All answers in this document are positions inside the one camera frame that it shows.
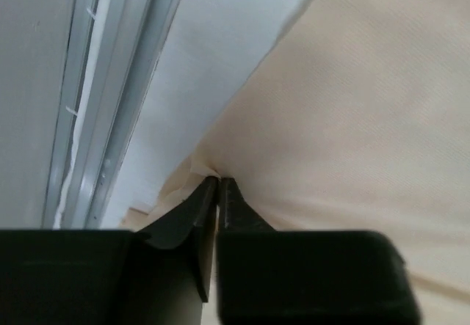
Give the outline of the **beige trousers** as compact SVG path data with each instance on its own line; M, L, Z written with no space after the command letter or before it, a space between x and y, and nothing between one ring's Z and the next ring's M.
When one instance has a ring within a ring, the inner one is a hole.
M385 233L424 322L469 322L469 0L313 0L206 133L169 109L123 162L138 226L232 177L282 230Z

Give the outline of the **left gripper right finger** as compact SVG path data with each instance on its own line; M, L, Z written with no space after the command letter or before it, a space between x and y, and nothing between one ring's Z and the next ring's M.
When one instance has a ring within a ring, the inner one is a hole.
M223 178L219 189L219 231L272 232L274 228L245 201L233 178Z

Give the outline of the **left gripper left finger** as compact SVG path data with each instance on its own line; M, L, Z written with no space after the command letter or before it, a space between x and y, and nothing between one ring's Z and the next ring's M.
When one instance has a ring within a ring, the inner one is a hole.
M161 252L181 251L202 301L209 300L217 218L217 179L206 177L182 203L137 232Z

